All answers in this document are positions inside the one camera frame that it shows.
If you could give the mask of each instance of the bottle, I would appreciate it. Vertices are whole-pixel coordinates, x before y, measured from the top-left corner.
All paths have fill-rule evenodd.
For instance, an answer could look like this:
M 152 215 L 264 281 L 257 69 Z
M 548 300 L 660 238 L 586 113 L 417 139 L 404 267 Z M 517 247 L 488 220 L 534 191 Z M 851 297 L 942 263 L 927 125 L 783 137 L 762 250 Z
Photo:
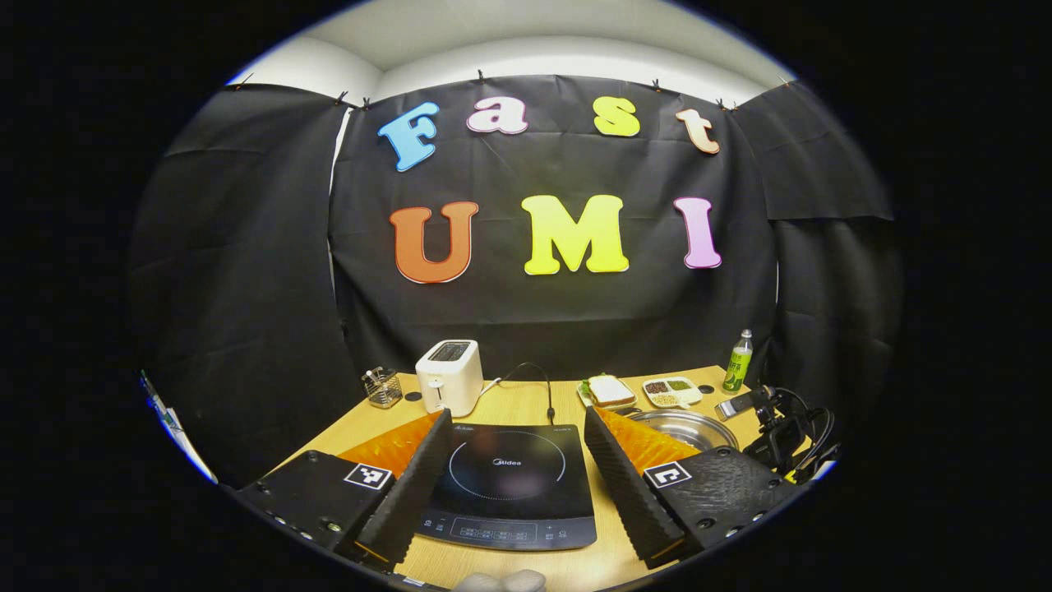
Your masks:
M 742 339 L 734 344 L 734 351 L 731 352 L 730 362 L 727 363 L 727 376 L 722 388 L 724 393 L 733 395 L 742 389 L 750 360 L 752 360 L 752 331 L 746 329 L 742 332 Z

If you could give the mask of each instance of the bottle label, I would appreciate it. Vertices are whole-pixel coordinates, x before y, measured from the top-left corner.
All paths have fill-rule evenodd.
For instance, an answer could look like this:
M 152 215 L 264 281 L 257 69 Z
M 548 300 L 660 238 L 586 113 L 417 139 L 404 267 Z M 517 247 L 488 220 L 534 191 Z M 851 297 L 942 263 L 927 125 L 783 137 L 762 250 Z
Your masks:
M 752 352 L 747 354 L 739 353 L 736 350 L 730 355 L 730 363 L 727 365 L 727 376 L 724 379 L 723 388 L 725 391 L 734 393 L 742 388 L 745 381 L 745 371 L 749 369 L 749 361 Z

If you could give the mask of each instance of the induction cooktop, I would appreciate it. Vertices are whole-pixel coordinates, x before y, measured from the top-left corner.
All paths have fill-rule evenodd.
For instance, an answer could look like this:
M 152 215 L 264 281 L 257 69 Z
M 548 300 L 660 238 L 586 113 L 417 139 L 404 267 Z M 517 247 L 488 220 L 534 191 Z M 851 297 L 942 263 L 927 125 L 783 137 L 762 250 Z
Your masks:
M 419 534 L 521 551 L 595 543 L 576 426 L 457 424 L 452 448 Z

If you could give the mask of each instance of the metal pot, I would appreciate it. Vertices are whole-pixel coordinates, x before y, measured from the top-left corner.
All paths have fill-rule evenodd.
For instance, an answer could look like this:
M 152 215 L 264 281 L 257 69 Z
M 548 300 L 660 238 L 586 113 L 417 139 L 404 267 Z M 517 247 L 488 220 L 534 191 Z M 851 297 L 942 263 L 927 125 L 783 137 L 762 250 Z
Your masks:
M 645 424 L 663 434 L 668 434 L 702 452 L 720 446 L 729 446 L 734 450 L 740 450 L 737 440 L 726 426 L 693 411 L 662 409 L 635 413 L 629 415 L 628 419 Z

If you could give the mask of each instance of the white toaster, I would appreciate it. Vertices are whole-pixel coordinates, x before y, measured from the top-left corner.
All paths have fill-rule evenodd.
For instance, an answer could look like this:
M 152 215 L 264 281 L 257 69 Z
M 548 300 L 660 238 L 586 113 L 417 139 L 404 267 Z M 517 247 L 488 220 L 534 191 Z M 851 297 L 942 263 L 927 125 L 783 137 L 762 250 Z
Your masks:
M 470 340 L 439 342 L 417 363 L 417 380 L 427 413 L 443 409 L 453 417 L 471 413 L 482 394 L 479 344 Z

